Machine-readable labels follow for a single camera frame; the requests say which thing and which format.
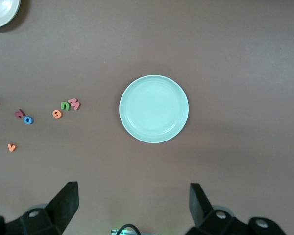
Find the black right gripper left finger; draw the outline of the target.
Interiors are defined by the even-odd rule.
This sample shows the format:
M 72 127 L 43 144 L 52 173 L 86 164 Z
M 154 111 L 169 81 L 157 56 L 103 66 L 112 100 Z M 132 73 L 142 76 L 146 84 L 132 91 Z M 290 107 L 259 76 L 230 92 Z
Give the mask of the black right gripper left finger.
M 78 210 L 78 182 L 68 182 L 44 207 L 28 210 L 6 222 L 0 216 L 0 235 L 61 235 Z

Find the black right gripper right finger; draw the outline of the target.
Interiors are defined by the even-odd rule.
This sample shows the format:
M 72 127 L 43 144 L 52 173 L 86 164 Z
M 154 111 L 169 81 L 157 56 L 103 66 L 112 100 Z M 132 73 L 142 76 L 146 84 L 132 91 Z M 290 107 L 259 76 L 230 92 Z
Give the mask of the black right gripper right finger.
M 198 183 L 190 184 L 189 209 L 194 222 L 188 235 L 284 235 L 274 221 L 253 217 L 247 224 L 225 210 L 214 209 Z

